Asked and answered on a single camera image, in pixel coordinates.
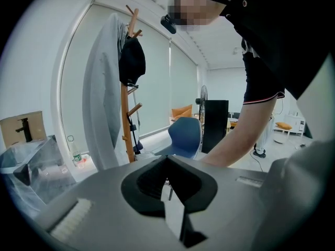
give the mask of coat rack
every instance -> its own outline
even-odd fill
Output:
[[[138,11],[139,11],[138,8],[132,11],[128,5],[126,7],[132,15],[131,21],[128,26],[128,35],[133,38],[136,38],[137,36],[142,36],[141,34],[142,30],[138,30],[135,33],[133,32],[134,27],[135,27],[135,22],[138,16]],[[128,154],[129,161],[131,163],[135,161],[135,155],[134,155],[134,150],[132,147],[131,131],[130,131],[130,124],[129,124],[128,118],[130,118],[132,114],[134,114],[139,108],[141,108],[142,104],[138,103],[135,107],[129,110],[128,95],[133,93],[136,89],[137,89],[136,87],[133,87],[132,89],[128,90],[128,86],[121,83],[121,112],[122,112],[122,124],[124,128],[124,136],[122,136],[122,139],[126,143],[127,154]]]

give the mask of white cabinet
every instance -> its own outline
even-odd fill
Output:
[[[290,130],[291,133],[299,133],[303,135],[306,124],[305,118],[300,116],[285,115],[284,123],[287,123],[292,127]]]

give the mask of cardboard box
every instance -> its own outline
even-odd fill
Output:
[[[41,111],[9,117],[0,121],[2,136],[4,138],[6,148],[9,148],[17,142],[26,142],[24,131],[15,131],[16,129],[22,127],[21,119],[23,118],[28,118],[30,133],[33,140],[44,140],[47,138]]]

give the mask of yellow pillow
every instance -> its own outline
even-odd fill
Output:
[[[191,109],[183,112],[181,115],[177,115],[176,117],[174,117],[174,119],[178,120],[179,117],[192,117],[192,111],[191,111]]]
[[[184,113],[185,111],[191,109],[192,111],[192,104],[183,107],[183,108],[179,108],[179,109],[172,109],[172,117],[175,118],[178,115],[181,115],[182,113]]]
[[[286,129],[286,130],[292,129],[292,127],[287,123],[277,122],[276,125],[277,125],[277,127],[281,128],[281,129]]]

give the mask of standing fan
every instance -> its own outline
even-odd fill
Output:
[[[195,99],[196,105],[199,105],[199,121],[201,124],[203,136],[204,136],[204,124],[205,124],[205,100],[208,100],[207,87],[203,85],[201,87],[200,98]]]

